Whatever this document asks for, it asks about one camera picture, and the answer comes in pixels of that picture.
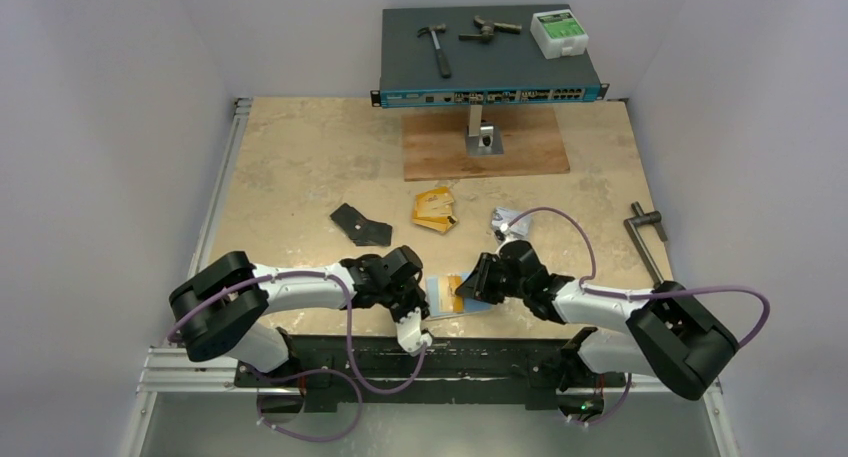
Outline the single gold credit card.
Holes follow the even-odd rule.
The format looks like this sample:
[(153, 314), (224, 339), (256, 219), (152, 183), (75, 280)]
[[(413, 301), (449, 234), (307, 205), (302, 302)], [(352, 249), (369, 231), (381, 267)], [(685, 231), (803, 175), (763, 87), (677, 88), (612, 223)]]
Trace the single gold credit card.
[(449, 274), (437, 280), (439, 309), (444, 314), (461, 314), (465, 311), (464, 299), (457, 294), (463, 278), (460, 275)]

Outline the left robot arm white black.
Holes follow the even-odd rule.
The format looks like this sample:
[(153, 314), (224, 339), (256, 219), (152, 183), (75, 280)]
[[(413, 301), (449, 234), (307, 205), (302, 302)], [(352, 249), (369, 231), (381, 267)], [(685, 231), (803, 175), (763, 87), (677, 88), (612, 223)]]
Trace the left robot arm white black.
[(408, 246), (384, 256), (366, 254), (314, 268), (253, 263), (231, 251), (179, 285), (168, 302), (175, 324), (167, 339), (192, 362), (229, 356), (251, 365), (272, 385), (297, 376), (298, 359), (288, 337), (261, 324), (266, 314), (301, 309), (352, 312), (386, 308), (399, 346), (411, 356), (433, 343), (424, 329), (429, 304), (419, 278), (423, 265)]

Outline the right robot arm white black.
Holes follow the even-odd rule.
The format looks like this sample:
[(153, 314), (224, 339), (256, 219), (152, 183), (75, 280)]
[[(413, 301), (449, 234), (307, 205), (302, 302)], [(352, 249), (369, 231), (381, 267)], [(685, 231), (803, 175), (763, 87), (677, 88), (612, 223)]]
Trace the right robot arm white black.
[(564, 376), (584, 384), (607, 372), (653, 376), (697, 400), (741, 344), (700, 301), (675, 282), (660, 292), (582, 284), (550, 272), (524, 240), (484, 252), (458, 296), (497, 305), (517, 298), (540, 320), (586, 324), (561, 358)]

